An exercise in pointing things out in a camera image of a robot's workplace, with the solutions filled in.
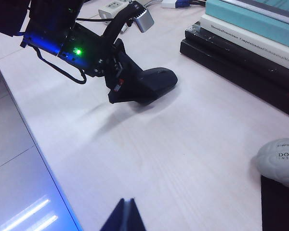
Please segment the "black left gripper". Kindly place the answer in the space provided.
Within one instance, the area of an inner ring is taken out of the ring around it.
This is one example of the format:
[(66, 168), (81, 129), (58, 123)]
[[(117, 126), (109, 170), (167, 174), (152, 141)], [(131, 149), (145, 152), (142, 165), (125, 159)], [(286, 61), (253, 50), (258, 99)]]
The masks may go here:
[(91, 77), (105, 76), (110, 103), (150, 104), (157, 99), (150, 79), (156, 69), (140, 68), (126, 54), (123, 41), (116, 40), (119, 33), (120, 26), (115, 23), (110, 23), (101, 36), (76, 23), (57, 57)]

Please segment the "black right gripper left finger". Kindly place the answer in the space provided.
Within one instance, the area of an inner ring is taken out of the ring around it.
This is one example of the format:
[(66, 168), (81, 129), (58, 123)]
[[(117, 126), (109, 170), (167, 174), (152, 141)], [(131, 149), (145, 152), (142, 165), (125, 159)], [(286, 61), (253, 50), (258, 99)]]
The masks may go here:
[(128, 202), (124, 198), (121, 198), (101, 227), (100, 231), (119, 231), (124, 224), (124, 219), (127, 215), (127, 204)]

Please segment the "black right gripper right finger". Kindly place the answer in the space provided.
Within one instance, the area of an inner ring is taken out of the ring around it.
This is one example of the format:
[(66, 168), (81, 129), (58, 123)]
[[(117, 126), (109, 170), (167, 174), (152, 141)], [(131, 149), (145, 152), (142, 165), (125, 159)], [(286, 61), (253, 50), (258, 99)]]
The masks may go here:
[(131, 231), (146, 231), (141, 215), (137, 208), (135, 200), (131, 199), (130, 208), (130, 230)]

